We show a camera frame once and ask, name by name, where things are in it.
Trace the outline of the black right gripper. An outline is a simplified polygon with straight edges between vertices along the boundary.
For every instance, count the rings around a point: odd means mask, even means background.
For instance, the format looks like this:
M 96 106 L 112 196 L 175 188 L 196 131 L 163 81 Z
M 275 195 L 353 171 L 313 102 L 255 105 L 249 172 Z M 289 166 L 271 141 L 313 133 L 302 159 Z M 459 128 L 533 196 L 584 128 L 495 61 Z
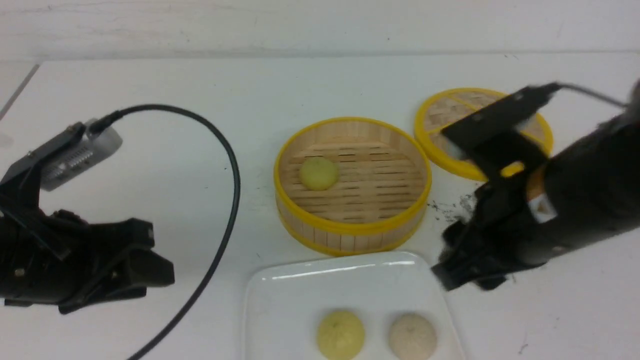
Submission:
M 547 260 L 525 260 L 518 251 L 519 245 L 530 239 L 525 230 L 535 223 L 525 196 L 526 182 L 544 173 L 546 166 L 528 174 L 523 170 L 506 177 L 505 182 L 487 180 L 474 193 L 477 204 L 471 218 L 459 220 L 443 232 L 444 257 L 431 271 L 444 290 L 473 283 L 483 291 L 492 291 L 506 282 L 507 275 L 547 265 Z

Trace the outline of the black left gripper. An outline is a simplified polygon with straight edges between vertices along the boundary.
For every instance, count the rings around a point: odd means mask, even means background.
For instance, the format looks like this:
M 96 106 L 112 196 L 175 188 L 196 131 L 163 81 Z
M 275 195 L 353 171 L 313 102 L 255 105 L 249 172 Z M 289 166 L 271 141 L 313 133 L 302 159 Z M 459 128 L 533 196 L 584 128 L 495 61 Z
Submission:
M 1 298 L 5 306 L 54 306 L 68 315 L 145 297 L 175 283 L 174 265 L 153 252 L 153 224 L 130 218 L 91 224 L 39 207 L 41 167 L 10 166 L 1 180 Z M 124 249 L 136 248 L 124 255 Z

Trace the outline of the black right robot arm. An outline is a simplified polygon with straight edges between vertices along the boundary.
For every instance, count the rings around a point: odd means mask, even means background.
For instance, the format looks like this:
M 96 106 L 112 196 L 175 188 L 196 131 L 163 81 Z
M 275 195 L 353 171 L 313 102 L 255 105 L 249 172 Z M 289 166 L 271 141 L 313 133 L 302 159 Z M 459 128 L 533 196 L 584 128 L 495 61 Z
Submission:
M 549 157 L 518 130 L 553 95 L 570 89 L 620 107 Z M 446 291 L 490 291 L 509 275 L 639 227 L 639 85 L 626 102 L 582 86 L 527 86 L 444 128 L 443 136 L 483 173 L 469 220 L 448 226 L 432 273 Z

